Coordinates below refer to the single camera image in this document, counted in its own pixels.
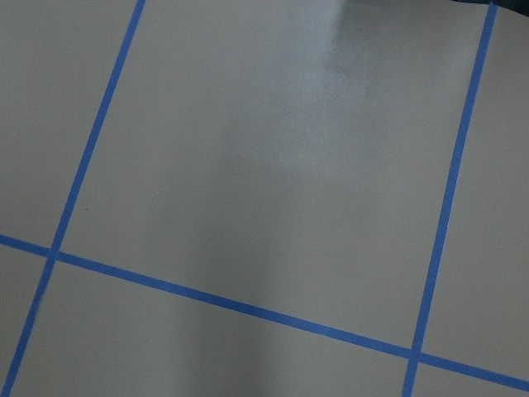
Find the brown paper table mat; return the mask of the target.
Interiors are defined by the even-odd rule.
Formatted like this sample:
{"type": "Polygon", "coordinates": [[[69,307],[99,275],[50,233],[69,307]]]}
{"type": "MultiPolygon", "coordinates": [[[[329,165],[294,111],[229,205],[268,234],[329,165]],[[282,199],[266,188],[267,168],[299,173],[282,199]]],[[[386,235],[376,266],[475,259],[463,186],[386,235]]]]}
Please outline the brown paper table mat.
{"type": "Polygon", "coordinates": [[[4,396],[525,396],[525,1],[4,1],[4,396]]]}

